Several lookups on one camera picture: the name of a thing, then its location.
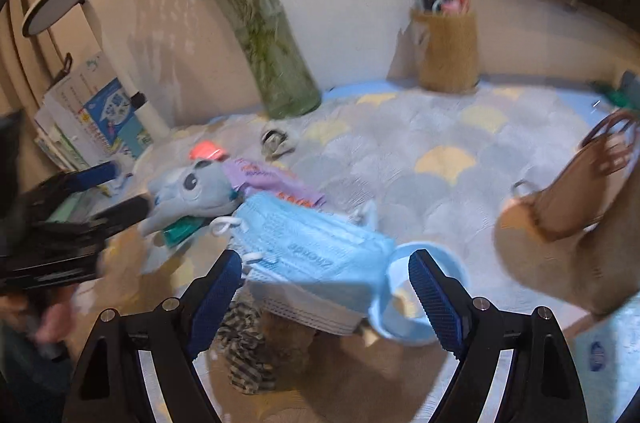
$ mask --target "glass vase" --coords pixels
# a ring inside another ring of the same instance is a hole
[[[216,1],[244,51],[268,116],[279,120],[317,109],[322,95],[280,0],[249,0],[245,6]]]

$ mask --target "lamp head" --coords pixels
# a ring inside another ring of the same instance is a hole
[[[22,35],[31,37],[53,26],[66,12],[84,0],[36,0],[24,16]]]

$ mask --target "human hand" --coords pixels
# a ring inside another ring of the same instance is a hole
[[[33,336],[34,342],[57,343],[65,339],[74,327],[75,313],[71,297],[78,286],[65,286],[52,292],[52,302],[44,311],[40,327]],[[29,314],[29,301],[23,294],[8,294],[0,297],[0,319],[13,329],[26,332]]]

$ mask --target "face mask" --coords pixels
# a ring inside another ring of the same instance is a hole
[[[268,193],[219,223],[232,226],[232,247],[245,262],[257,259],[246,284],[259,306],[336,335],[367,315],[394,250],[380,233]]]

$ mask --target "red object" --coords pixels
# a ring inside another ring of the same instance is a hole
[[[189,153],[191,159],[216,159],[220,161],[228,156],[226,150],[209,140],[198,143]]]

